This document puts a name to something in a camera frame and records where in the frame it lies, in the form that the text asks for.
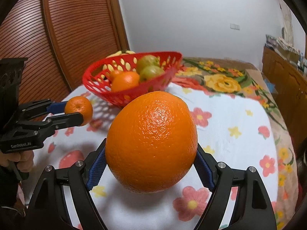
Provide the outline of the person's left hand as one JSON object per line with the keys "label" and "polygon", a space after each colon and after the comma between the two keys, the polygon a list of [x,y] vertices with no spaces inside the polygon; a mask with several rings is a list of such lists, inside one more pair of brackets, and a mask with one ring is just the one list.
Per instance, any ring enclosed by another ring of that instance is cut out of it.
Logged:
{"label": "person's left hand", "polygon": [[0,163],[2,167],[9,167],[10,163],[17,163],[17,169],[21,172],[30,172],[34,164],[34,152],[24,151],[19,153],[0,153]]}

